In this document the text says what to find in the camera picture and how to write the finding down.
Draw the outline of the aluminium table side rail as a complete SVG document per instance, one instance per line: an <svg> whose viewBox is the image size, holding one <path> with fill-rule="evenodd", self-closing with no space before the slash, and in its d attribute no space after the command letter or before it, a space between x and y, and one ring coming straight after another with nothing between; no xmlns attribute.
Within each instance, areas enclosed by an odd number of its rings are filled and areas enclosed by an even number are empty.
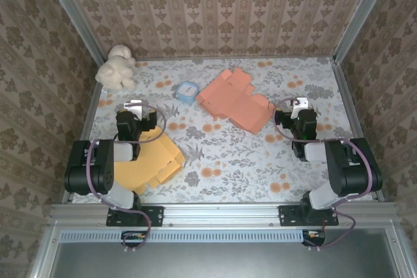
<svg viewBox="0 0 417 278"><path fill-rule="evenodd" d="M360 125L360 121L356 113L354 102L352 100L343 70L340 64L333 60L333 58L330 58L330 64L332 65L334 76L338 84L338 90L343 101L343 105L345 108L347 118L349 120L352 134L354 137L364 137L364 133L362 131L362 127Z"/></svg>
<svg viewBox="0 0 417 278"><path fill-rule="evenodd" d="M81 131L81 135L79 137L80 141L84 141L84 140L89 140L90 138L90 133L91 133L91 129L93 126L93 122L94 122L94 117L96 114L96 110L98 107L98 103L100 100L100 95L102 92L102 85L100 83L97 83L93 94L92 94L92 98L91 98L91 102L89 104L89 108L87 110L87 114L85 117L85 122L83 125L83 129ZM69 193L67 191L64 192L63 194L63 198L61 200L61 204L68 204L68 203L73 203L74 202L74 197L78 198L77 195L75 195L74 193Z"/></svg>

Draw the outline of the light blue alarm clock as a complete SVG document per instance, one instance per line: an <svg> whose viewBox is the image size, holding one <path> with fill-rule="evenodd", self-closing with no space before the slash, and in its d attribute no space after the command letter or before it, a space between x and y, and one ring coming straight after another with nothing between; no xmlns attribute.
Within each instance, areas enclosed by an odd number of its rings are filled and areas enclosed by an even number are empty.
<svg viewBox="0 0 417 278"><path fill-rule="evenodd" d="M195 83L184 81L179 84L175 94L179 101L192 104L199 94L199 87Z"/></svg>

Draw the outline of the white plush toy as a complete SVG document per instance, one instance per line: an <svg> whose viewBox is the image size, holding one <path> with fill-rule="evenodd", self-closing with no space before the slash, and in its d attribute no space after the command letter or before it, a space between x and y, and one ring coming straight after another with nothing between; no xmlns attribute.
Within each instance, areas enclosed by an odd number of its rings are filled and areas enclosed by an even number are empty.
<svg viewBox="0 0 417 278"><path fill-rule="evenodd" d="M107 61L98 69L95 79L110 90L133 90L136 87L133 80L135 69L136 60L130 48L119 44L112 47Z"/></svg>

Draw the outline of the small black controller board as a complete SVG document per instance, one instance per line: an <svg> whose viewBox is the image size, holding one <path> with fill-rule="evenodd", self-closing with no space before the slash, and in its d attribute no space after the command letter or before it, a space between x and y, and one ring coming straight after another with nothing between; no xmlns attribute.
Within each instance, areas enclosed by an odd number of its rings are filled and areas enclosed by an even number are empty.
<svg viewBox="0 0 417 278"><path fill-rule="evenodd" d="M303 230L303 242L306 247L321 247L326 240L326 234L323 230Z"/></svg>
<svg viewBox="0 0 417 278"><path fill-rule="evenodd" d="M124 231L121 244L125 249L136 249L147 239L147 231Z"/></svg>

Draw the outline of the aluminium corner post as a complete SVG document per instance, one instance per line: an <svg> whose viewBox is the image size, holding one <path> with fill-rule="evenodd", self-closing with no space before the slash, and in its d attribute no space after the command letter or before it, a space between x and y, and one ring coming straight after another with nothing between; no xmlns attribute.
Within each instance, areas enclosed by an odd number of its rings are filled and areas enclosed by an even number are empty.
<svg viewBox="0 0 417 278"><path fill-rule="evenodd" d="M68 14L68 17L96 64L98 66L102 65L105 61L104 54L93 35L93 29L88 25L87 20L83 16L81 7L77 4L76 0L59 0L59 2Z"/></svg>
<svg viewBox="0 0 417 278"><path fill-rule="evenodd" d="M345 58L376 2L377 0L360 0L335 52L333 53L333 59L336 64L340 64Z"/></svg>

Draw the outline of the grey metal sheet panel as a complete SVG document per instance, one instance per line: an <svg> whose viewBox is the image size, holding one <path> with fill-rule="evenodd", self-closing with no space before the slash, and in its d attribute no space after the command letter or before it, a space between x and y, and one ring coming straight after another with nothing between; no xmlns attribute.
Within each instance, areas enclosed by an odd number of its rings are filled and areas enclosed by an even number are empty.
<svg viewBox="0 0 417 278"><path fill-rule="evenodd" d="M293 243L65 243L51 278L399 278L384 243L322 251Z"/></svg>

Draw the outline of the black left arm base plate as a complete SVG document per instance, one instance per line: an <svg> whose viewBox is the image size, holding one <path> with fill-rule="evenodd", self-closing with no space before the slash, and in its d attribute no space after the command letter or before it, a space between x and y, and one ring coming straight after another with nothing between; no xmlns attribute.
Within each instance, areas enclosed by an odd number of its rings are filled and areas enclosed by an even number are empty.
<svg viewBox="0 0 417 278"><path fill-rule="evenodd" d="M143 206L141 211L145 213L150 221L152 227L161 227L164 219L163 206ZM147 222L143 215L122 212L120 210L108 210L106 219L107 227L146 227Z"/></svg>

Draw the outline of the aluminium front rail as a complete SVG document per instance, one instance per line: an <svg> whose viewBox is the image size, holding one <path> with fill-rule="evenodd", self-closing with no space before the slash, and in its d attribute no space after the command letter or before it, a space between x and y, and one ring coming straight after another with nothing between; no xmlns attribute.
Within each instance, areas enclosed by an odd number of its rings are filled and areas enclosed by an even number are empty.
<svg viewBox="0 0 417 278"><path fill-rule="evenodd" d="M163 229L278 229L279 206L287 202L233 204L163 204ZM346 229L356 220L359 229L382 229L399 225L390 202L352 201L338 207L338 227ZM55 204L47 224L56 227L103 229L108 209L102 204Z"/></svg>

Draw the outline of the yellow paper box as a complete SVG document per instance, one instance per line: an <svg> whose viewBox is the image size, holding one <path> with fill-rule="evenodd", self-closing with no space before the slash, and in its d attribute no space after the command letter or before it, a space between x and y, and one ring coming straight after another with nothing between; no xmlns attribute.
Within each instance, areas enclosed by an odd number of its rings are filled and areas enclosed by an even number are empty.
<svg viewBox="0 0 417 278"><path fill-rule="evenodd" d="M135 161L115 164L115 181L138 195L147 187L167 183L183 168L185 157L175 143L163 133L157 140L141 145Z"/></svg>

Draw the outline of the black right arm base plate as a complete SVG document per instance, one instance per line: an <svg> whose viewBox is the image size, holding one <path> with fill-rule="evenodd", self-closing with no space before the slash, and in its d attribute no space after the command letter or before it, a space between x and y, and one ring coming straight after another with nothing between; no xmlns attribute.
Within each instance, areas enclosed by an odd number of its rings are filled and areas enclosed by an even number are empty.
<svg viewBox="0 0 417 278"><path fill-rule="evenodd" d="M290 226L338 226L338 216L332 210L303 209L299 205L279 206L280 225Z"/></svg>

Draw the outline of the salmon pink paper box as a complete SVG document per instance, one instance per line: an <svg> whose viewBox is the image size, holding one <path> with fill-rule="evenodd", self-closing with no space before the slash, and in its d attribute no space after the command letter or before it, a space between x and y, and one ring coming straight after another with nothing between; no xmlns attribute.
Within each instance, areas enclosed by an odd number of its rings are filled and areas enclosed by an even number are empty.
<svg viewBox="0 0 417 278"><path fill-rule="evenodd" d="M226 69L196 97L214 118L228 119L235 126L257 134L271 119L275 107L267 97L254 93L251 75L241 68Z"/></svg>

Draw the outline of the aluminium lower frame bar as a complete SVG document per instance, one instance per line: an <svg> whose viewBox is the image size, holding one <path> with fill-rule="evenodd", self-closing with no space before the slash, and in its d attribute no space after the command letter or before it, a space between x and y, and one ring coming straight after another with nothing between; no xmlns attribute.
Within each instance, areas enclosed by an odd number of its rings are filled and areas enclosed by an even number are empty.
<svg viewBox="0 0 417 278"><path fill-rule="evenodd" d="M59 227L47 227L40 242L29 278L50 278L61 237Z"/></svg>
<svg viewBox="0 0 417 278"><path fill-rule="evenodd" d="M399 278L417 278L417 263L414 260L408 238L402 228L386 228L388 245Z"/></svg>

